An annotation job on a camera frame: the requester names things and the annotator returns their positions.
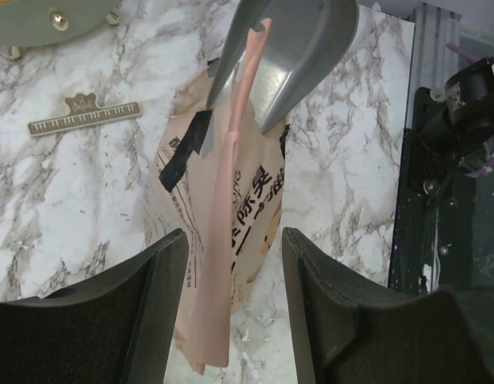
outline white marble countertop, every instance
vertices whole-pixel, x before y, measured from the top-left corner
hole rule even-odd
[[[219,56],[237,1],[126,0],[122,22],[60,46],[0,57],[0,301],[45,296],[144,247],[143,181],[175,88]],[[292,113],[282,226],[384,283],[413,25],[361,7],[334,72]],[[63,99],[140,102],[136,120],[31,138]],[[190,371],[172,350],[165,383],[294,383],[279,239],[249,307],[231,322],[231,363]]]

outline gold knob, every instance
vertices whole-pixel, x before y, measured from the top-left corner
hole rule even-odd
[[[51,20],[51,24],[57,30],[68,30],[69,29],[69,21],[66,19],[65,15],[59,10],[54,10],[50,13],[49,16]]]

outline purple cable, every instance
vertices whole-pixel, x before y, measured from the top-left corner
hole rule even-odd
[[[460,57],[464,58],[469,64],[474,64],[475,62],[478,62],[480,60],[475,55],[470,54],[469,52],[463,50],[462,48],[460,48],[456,44],[453,44],[452,42],[446,44],[446,47],[452,50],[453,52],[455,52],[456,54],[458,54]],[[494,151],[490,155],[490,159],[488,160],[487,164],[485,164],[485,166],[481,170],[471,172],[470,174],[467,174],[467,176],[471,178],[477,178],[478,176],[487,175],[492,170],[493,167],[494,167]]]

